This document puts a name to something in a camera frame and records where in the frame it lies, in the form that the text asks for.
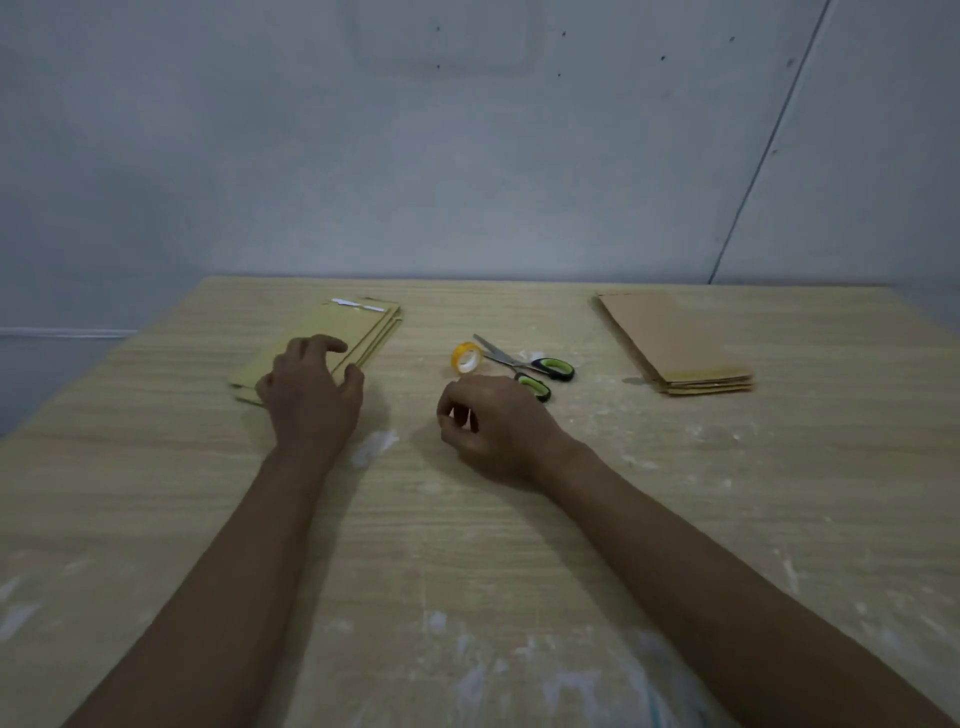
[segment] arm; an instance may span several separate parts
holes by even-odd
[[[524,476],[564,509],[745,726],[954,726],[869,651],[617,475],[511,379],[453,382],[438,416],[471,465]]]
[[[232,728],[252,723],[270,686],[326,474],[363,400],[341,387],[327,337],[294,339],[257,384],[276,448],[240,505],[130,652],[64,728]]]

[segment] wood grain tabletop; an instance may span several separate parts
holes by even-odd
[[[474,333],[572,363],[546,405],[564,428],[960,719],[960,342],[882,289],[658,287],[754,392],[653,391],[591,300],[609,286],[205,280],[0,441],[0,725],[59,725],[250,484],[272,435],[228,373],[362,295],[404,323],[366,368],[261,725],[732,724],[559,510],[440,442]]]

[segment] scissor blade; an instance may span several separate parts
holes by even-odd
[[[484,347],[487,348],[487,350],[490,352],[488,354],[488,357],[490,359],[495,359],[496,361],[499,361],[502,364],[507,364],[512,367],[522,367],[526,364],[526,362],[514,359],[512,356],[504,352],[502,349],[498,349],[489,341],[487,341],[487,339],[485,339],[483,336],[480,336],[478,334],[473,334],[473,338],[479,341]]]

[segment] cardboard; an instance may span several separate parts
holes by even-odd
[[[228,377],[228,382],[233,387],[233,396],[241,401],[262,404],[254,387],[257,381],[273,369],[274,357],[286,351],[290,339],[313,336],[321,331],[336,336],[347,344],[346,352],[328,352],[326,355],[333,380],[337,384],[343,383],[347,364],[353,363],[362,368],[403,321],[397,303],[375,299],[359,301],[384,308],[384,311],[370,311],[331,302],[322,303],[300,316],[281,336]]]
[[[261,349],[249,362],[231,374],[227,381],[237,387],[253,388],[259,379],[274,367],[274,357],[286,351],[290,339],[310,337],[317,333],[335,336],[347,344],[347,351],[329,352],[326,356],[330,371],[336,370],[341,362],[370,334],[378,324],[389,323],[399,309],[396,303],[369,300],[371,305],[384,308],[384,311],[371,311],[367,308],[339,305],[326,301],[299,316],[276,339]]]
[[[666,291],[601,293],[600,303],[668,394],[712,394],[752,387],[753,371],[727,352]]]

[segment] yellow tape roll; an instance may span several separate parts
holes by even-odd
[[[480,347],[470,341],[465,341],[450,355],[450,366],[462,375],[472,372],[480,366],[482,361],[483,352]]]

